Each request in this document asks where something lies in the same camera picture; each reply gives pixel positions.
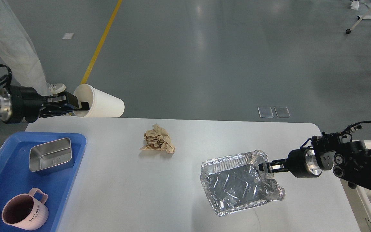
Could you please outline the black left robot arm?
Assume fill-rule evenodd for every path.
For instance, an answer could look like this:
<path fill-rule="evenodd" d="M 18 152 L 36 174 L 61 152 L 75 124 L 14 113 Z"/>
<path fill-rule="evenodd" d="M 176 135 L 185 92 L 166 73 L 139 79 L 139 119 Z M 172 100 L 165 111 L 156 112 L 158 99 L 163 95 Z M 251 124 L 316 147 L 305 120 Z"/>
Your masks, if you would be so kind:
<path fill-rule="evenodd" d="M 63 116 L 75 111 L 88 111 L 89 103 L 69 93 L 42 96 L 34 88 L 13 86 L 12 71 L 0 78 L 0 119 L 6 124 L 34 123 L 39 118 Z"/>

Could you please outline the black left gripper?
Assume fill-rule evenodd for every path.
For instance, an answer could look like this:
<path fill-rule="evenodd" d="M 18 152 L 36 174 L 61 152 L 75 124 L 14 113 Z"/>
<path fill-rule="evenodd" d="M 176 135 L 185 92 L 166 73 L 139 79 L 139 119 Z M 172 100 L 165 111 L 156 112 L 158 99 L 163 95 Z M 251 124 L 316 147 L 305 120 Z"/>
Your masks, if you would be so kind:
<path fill-rule="evenodd" d="M 0 88 L 0 120 L 5 124 L 34 123 L 38 118 L 64 116 L 90 110 L 89 103 L 69 93 L 42 96 L 34 88 Z"/>

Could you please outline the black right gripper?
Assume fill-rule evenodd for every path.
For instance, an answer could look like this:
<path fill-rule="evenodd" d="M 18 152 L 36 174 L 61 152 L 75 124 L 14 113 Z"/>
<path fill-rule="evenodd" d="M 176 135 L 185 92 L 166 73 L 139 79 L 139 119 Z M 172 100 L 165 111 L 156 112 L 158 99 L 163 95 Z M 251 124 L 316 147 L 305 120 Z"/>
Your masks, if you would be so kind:
<path fill-rule="evenodd" d="M 291 172 L 297 178 L 317 178 L 321 176 L 314 150 L 297 149 L 288 154 L 288 158 L 263 162 L 258 165 L 259 171 L 265 173 Z"/>

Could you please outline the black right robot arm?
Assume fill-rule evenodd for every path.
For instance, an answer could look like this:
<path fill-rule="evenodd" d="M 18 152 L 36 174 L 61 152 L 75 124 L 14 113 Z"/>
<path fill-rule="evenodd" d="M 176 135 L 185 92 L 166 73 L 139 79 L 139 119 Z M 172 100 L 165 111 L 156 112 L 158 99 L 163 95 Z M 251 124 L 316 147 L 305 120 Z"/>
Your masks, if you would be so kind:
<path fill-rule="evenodd" d="M 361 186 L 371 190 L 371 149 L 363 140 L 352 138 L 352 133 L 365 123 L 371 121 L 348 125 L 340 132 L 312 136 L 298 149 L 290 151 L 287 158 L 259 164 L 259 171 L 317 178 L 323 171 L 331 170 L 336 177 L 347 181 L 350 188 Z"/>

